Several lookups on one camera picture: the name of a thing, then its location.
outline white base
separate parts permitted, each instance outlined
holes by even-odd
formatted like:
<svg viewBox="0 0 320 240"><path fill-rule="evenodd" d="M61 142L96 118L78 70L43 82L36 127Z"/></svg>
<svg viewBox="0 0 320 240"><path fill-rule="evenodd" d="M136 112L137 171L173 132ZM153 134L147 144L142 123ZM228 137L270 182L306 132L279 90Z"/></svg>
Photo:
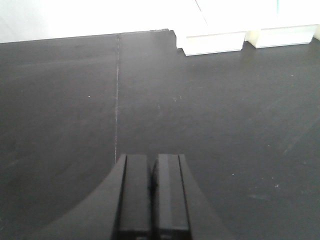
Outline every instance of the white base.
<svg viewBox="0 0 320 240"><path fill-rule="evenodd" d="M320 40L320 24L318 25L318 27L315 30L314 37L316 39Z"/></svg>
<svg viewBox="0 0 320 240"><path fill-rule="evenodd" d="M252 30L248 40L255 48L308 44L315 34L317 25L286 26Z"/></svg>
<svg viewBox="0 0 320 240"><path fill-rule="evenodd" d="M176 47L182 48L186 56L240 51L245 36L245 31L197 36L176 34Z"/></svg>

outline dark gray surface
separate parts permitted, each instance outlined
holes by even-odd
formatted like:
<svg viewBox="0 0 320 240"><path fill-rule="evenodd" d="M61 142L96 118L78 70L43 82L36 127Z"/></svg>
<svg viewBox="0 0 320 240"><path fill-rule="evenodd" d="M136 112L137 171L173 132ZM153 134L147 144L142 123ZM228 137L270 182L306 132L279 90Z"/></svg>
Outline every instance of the dark gray surface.
<svg viewBox="0 0 320 240"><path fill-rule="evenodd" d="M110 171L117 36L0 44L0 61L0 239L11 240ZM237 239L320 239L319 76L315 39L185 57L171 31L121 34L118 156L185 153Z"/></svg>
<svg viewBox="0 0 320 240"><path fill-rule="evenodd" d="M178 155L192 240L235 240L196 183L186 158Z"/></svg>
<svg viewBox="0 0 320 240"><path fill-rule="evenodd" d="M115 240L127 156L122 154L110 174L80 204L28 240Z"/></svg>
<svg viewBox="0 0 320 240"><path fill-rule="evenodd" d="M116 35L0 44L0 239L60 217L113 167L116 46Z"/></svg>

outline black mat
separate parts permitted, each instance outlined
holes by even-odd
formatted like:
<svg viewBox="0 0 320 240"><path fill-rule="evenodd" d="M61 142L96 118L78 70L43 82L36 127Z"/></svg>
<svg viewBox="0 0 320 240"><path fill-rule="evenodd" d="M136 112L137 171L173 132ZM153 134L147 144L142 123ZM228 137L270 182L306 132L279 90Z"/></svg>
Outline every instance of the black mat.
<svg viewBox="0 0 320 240"><path fill-rule="evenodd" d="M160 31L118 46L117 35L0 44L1 239L97 186L116 117L117 156L185 153L238 239L320 238L319 41L185 57Z"/></svg>

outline floor seam line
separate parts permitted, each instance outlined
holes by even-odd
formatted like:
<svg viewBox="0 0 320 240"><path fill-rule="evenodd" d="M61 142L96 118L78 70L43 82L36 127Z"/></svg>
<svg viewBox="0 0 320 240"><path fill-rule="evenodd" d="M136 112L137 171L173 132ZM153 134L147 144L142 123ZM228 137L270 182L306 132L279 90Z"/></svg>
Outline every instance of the floor seam line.
<svg viewBox="0 0 320 240"><path fill-rule="evenodd" d="M116 38L116 90L115 90L115 130L114 130L114 164L117 162L118 147L118 101L119 101L119 65L120 65L120 34Z"/></svg>

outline black plastic part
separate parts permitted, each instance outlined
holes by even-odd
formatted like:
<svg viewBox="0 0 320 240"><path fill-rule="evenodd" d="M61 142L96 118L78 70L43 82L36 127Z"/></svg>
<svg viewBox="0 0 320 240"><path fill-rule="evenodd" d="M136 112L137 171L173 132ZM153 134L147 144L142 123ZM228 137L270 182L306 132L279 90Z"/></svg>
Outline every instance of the black plastic part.
<svg viewBox="0 0 320 240"><path fill-rule="evenodd" d="M119 240L151 239L151 173L144 155L128 155L121 200Z"/></svg>
<svg viewBox="0 0 320 240"><path fill-rule="evenodd" d="M121 155L107 178L85 200L29 240L114 240L117 239L119 203L126 168Z"/></svg>
<svg viewBox="0 0 320 240"><path fill-rule="evenodd" d="M200 190L184 155L179 162L192 240L235 240Z"/></svg>
<svg viewBox="0 0 320 240"><path fill-rule="evenodd" d="M189 240L189 224L178 155L160 154L153 174L155 238Z"/></svg>

